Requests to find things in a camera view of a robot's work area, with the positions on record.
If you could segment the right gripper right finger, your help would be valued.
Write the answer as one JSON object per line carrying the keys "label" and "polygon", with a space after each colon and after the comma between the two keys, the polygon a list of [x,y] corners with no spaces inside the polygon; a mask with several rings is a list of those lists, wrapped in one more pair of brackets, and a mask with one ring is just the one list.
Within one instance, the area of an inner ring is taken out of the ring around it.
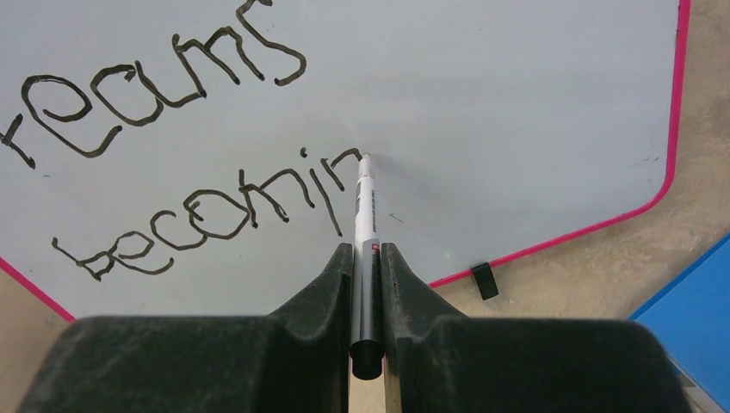
{"label": "right gripper right finger", "polygon": [[659,341],[611,319],[468,317],[380,249],[389,412],[687,412]]}

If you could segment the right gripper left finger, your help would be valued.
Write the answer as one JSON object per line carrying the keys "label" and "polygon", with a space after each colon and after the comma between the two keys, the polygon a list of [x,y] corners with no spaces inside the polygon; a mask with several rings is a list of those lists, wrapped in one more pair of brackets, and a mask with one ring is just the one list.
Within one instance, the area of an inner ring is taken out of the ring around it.
{"label": "right gripper left finger", "polygon": [[21,412],[345,412],[353,250],[266,316],[86,317]]}

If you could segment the black and white marker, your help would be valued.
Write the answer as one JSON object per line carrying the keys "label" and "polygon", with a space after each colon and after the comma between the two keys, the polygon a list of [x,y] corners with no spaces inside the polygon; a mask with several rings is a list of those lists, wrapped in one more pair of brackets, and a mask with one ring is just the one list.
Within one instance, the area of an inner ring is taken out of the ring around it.
{"label": "black and white marker", "polygon": [[359,161],[356,186],[354,265],[350,308],[350,358],[354,376],[373,380],[382,374],[384,324],[380,281],[380,240],[374,163]]}

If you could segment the pink-framed whiteboard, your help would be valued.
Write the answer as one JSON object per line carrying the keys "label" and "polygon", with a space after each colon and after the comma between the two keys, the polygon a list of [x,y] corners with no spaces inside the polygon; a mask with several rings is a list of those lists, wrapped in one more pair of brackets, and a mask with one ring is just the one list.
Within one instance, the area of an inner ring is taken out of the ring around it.
{"label": "pink-framed whiteboard", "polygon": [[265,314],[377,230],[432,286],[653,207],[687,1],[4,1],[1,268],[66,319]]}

